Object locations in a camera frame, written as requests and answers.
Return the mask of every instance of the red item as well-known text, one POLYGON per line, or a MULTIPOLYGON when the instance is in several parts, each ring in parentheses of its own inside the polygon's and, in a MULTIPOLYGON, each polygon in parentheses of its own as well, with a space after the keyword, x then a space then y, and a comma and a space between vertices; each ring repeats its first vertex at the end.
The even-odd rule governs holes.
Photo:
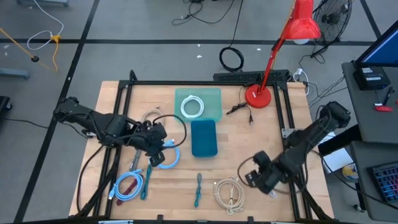
MULTIPOLYGON (((126 190, 123 192, 123 194, 124 194, 124 195, 129 194, 129 193, 133 190, 133 188, 134 188, 136 185, 137 185, 137 179, 134 179, 134 182, 131 183, 130 187, 129 187, 128 189, 126 189, 126 190)), ((123 203, 122 200, 119 200, 119 199, 118 199, 118 200, 116 201, 116 205, 121 205, 122 203, 123 203)))
POLYGON ((321 36, 318 24, 312 19, 313 0, 296 0, 290 19, 287 21, 280 38, 272 48, 264 79, 261 86, 254 85, 246 90, 245 99, 248 105, 254 108, 264 108, 271 101, 271 93, 266 88, 269 72, 274 64, 277 52, 287 39, 314 39, 321 36))
POLYGON ((257 92, 259 88, 259 85, 252 85, 244 94, 245 101, 252 102, 250 106, 254 108, 264 108, 271 102, 271 93, 269 91, 263 91, 262 94, 259 95, 257 92))
POLYGON ((392 111, 392 107, 390 107, 390 106, 375 106, 374 109, 377 111, 380 111, 380 112, 391 112, 392 111))

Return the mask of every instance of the concrete floor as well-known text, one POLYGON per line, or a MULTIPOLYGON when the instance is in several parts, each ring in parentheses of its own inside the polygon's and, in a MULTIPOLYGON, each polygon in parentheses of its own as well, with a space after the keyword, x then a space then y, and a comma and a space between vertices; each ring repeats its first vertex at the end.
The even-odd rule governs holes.
MULTIPOLYGON (((70 0, 70 7, 45 4, 44 9, 65 24, 64 39, 72 44, 61 44, 57 57, 60 71, 54 74, 32 63, 14 44, 0 39, 0 66, 28 70, 29 80, 0 77, 0 95, 10 96, 14 105, 8 117, 27 119, 49 125, 71 62, 76 55, 94 0, 70 0)), ((366 0, 378 29, 383 33, 397 20, 396 0, 366 0)), ((184 16, 188 4, 181 0, 100 0, 87 39, 137 40, 129 44, 85 44, 73 74, 68 96, 76 96, 88 107, 95 107, 103 80, 127 79, 133 69, 140 80, 212 80, 217 72, 225 72, 218 61, 218 53, 226 44, 200 44, 200 39, 229 40, 232 38, 239 1, 218 24, 208 25, 196 20, 182 26, 172 26, 171 20, 184 16), (140 40, 197 39, 193 44, 161 44, 140 40)), ((230 1, 207 0, 200 17, 216 20, 230 1)), ((290 1, 244 1, 237 40, 276 40, 289 13, 290 1)), ((18 39, 28 39, 40 30, 59 30, 59 24, 36 7, 17 5, 15 1, 0 1, 0 26, 18 39)), ((342 41, 374 41, 376 35, 369 23, 360 0, 353 3, 351 20, 341 37, 342 41)), ((271 45, 234 45, 245 56, 244 71, 262 70, 271 45)), ((43 62, 51 64, 55 45, 35 52, 43 62)), ((341 76, 341 63, 358 58, 367 49, 362 46, 332 46, 323 56, 325 64, 305 58, 302 65, 310 82, 322 91, 341 76)), ((295 71, 302 55, 310 54, 312 46, 285 45, 279 53, 275 69, 295 71)), ((239 63, 234 55, 225 54, 228 64, 239 63)), ((335 89, 345 87, 342 82, 335 89)), ((310 91, 308 101, 315 98, 310 91)), ((340 91, 311 108, 312 115, 319 105, 336 100, 352 109, 346 90, 340 91)), ((356 124, 352 119, 350 126, 356 124)), ((0 133, 0 223, 13 222, 27 186, 46 130, 26 123, 3 121, 0 133)), ((69 213, 86 140, 72 129, 57 125, 30 200, 24 221, 64 218, 69 213)), ((356 193, 327 176, 328 189, 335 217, 345 222, 380 223, 358 213, 351 207, 358 202, 356 193)))

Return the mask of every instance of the teal tray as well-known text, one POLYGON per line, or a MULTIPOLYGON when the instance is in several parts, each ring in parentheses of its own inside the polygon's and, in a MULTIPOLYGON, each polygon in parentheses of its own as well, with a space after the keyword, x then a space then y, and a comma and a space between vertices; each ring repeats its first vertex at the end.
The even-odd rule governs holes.
MULTIPOLYGON (((201 119, 212 119, 217 122, 223 115, 223 110, 221 108, 221 90, 219 88, 177 88, 175 89, 174 102, 174 114, 185 122, 201 119), (198 118, 190 119, 181 114, 181 103, 190 95, 199 97, 205 105, 203 113, 198 118)), ((187 114, 196 114, 199 112, 200 105, 196 101, 189 101, 185 104, 184 109, 187 114)))

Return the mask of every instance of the desk fan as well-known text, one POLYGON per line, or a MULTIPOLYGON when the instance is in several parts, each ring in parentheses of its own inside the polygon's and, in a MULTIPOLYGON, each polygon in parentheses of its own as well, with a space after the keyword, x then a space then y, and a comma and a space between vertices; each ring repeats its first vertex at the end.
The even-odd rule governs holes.
POLYGON ((351 17, 352 5, 352 0, 322 0, 313 11, 313 19, 321 30, 321 37, 315 39, 315 42, 323 48, 312 53, 311 58, 340 41, 351 17))

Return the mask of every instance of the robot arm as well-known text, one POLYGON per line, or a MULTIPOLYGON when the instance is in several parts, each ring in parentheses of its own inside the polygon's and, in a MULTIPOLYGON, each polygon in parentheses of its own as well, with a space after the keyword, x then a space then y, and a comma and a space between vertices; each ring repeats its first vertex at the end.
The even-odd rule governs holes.
POLYGON ((123 115, 101 114, 80 105, 74 97, 62 100, 53 115, 60 123, 77 123, 95 133, 99 143, 104 146, 132 146, 145 151, 154 167, 165 160, 161 151, 167 133, 160 123, 141 123, 123 115))
POLYGON ((287 183, 300 172, 307 154, 330 132, 346 127, 349 123, 349 111, 339 103, 332 101, 324 106, 320 117, 304 130, 294 131, 284 139, 284 152, 273 161, 264 152, 254 155, 253 161, 259 166, 258 172, 245 175, 250 187, 257 187, 268 194, 278 182, 287 183))

